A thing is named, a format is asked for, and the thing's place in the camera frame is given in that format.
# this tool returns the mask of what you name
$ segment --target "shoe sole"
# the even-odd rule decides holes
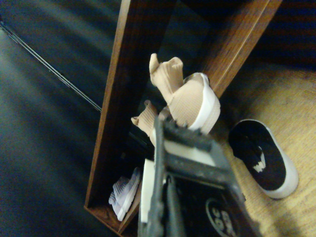
[[[134,197],[135,197],[135,194],[136,194],[136,191],[137,191],[137,187],[138,187],[138,184],[139,184],[139,181],[140,181],[140,171],[138,171],[138,175],[136,176],[136,180],[135,180],[135,183],[133,184],[131,190],[128,192],[127,196],[126,196],[126,199],[123,203],[123,206],[122,206],[122,210],[121,211],[125,211],[125,212],[128,212],[133,200],[134,200]]]
[[[285,197],[289,196],[292,192],[295,191],[295,189],[297,188],[297,185],[298,185],[298,181],[299,181],[298,172],[297,172],[297,169],[295,168],[294,163],[285,154],[285,152],[282,150],[282,148],[277,143],[277,140],[274,137],[274,135],[272,134],[271,130],[264,123],[262,123],[258,120],[255,120],[255,119],[244,119],[244,120],[239,121],[238,123],[243,122],[243,121],[255,121],[255,122],[262,124],[266,128],[266,130],[270,133],[270,136],[272,137],[273,142],[275,143],[277,149],[280,151],[281,156],[283,158],[284,165],[285,165],[285,170],[286,170],[285,181],[281,187],[279,187],[278,189],[273,190],[273,191],[268,191],[268,190],[263,189],[259,185],[260,189],[266,195],[268,195],[271,198],[275,198],[275,199],[281,199],[281,198],[285,198]]]
[[[188,129],[197,130],[204,127],[202,132],[209,133],[219,117],[220,103],[214,91],[209,86],[207,75],[203,73],[198,74],[202,76],[204,83],[203,100],[196,120]]]

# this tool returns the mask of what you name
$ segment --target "dark wall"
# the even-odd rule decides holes
[[[316,69],[316,2],[284,0],[250,57]]]

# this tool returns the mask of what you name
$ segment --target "white sole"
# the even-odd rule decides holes
[[[139,181],[140,181],[140,173],[136,176],[135,183],[133,184],[131,190],[128,192],[128,194],[126,196],[126,199],[125,199],[123,206],[122,206],[123,211],[126,210],[126,212],[128,212],[128,210],[129,210],[129,208],[134,200]]]
[[[280,198],[285,198],[287,196],[289,196],[292,192],[295,191],[295,189],[297,188],[298,185],[298,172],[297,169],[295,168],[294,163],[291,161],[291,159],[285,154],[285,152],[282,150],[282,148],[279,146],[279,144],[277,143],[276,138],[274,137],[274,135],[272,134],[271,130],[261,121],[255,120],[255,119],[244,119],[239,121],[238,123],[242,122],[242,121],[256,121],[260,124],[262,124],[266,130],[270,133],[273,142],[275,143],[277,149],[280,151],[281,156],[283,158],[284,161],[284,165],[285,165],[285,170],[286,170],[286,176],[285,176],[285,181],[282,184],[281,187],[279,187],[276,190],[273,191],[268,191],[268,190],[264,190],[260,185],[260,189],[269,197],[271,198],[276,198],[276,199],[280,199]]]
[[[188,129],[190,130],[197,130],[201,128],[203,125],[205,125],[207,123],[207,120],[212,117],[212,113],[217,113],[219,116],[219,111],[214,111],[214,107],[218,99],[214,91],[212,90],[212,88],[209,86],[209,80],[205,74],[203,73],[198,73],[198,74],[201,74],[203,77],[203,83],[204,83],[203,100],[202,100],[202,105],[201,105],[201,108],[199,110],[196,120],[193,122],[193,124],[190,127],[188,127]]]

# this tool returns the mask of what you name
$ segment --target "beige carpet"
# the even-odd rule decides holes
[[[212,130],[264,237],[316,236],[316,73],[261,64],[236,76],[221,99],[223,113]],[[258,119],[274,133],[299,172],[296,191],[282,200],[263,194],[227,142],[239,119]]]

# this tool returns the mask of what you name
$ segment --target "shoe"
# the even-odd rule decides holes
[[[220,114],[220,104],[203,73],[194,73],[183,80],[183,63],[179,58],[159,63],[151,55],[149,71],[151,82],[167,102],[173,119],[179,126],[201,129],[207,134]]]
[[[156,131],[154,128],[155,117],[158,116],[160,120],[165,120],[170,117],[170,110],[166,106],[158,115],[157,109],[149,100],[146,100],[144,104],[146,106],[145,110],[139,116],[132,117],[131,120],[135,126],[149,136],[152,144],[156,146]]]
[[[117,182],[113,185],[115,199],[125,212],[128,212],[132,205],[140,178],[140,170],[139,168],[135,168],[131,179],[127,183],[126,181],[122,181],[123,185]]]
[[[266,195],[284,198],[294,192],[299,179],[297,170],[262,122],[240,121],[229,133],[229,144]]]
[[[114,192],[111,192],[110,198],[109,198],[109,204],[112,205],[113,211],[118,217],[119,221],[122,221],[124,219],[124,216],[126,215],[126,212],[124,209],[118,204],[117,200],[115,199]]]

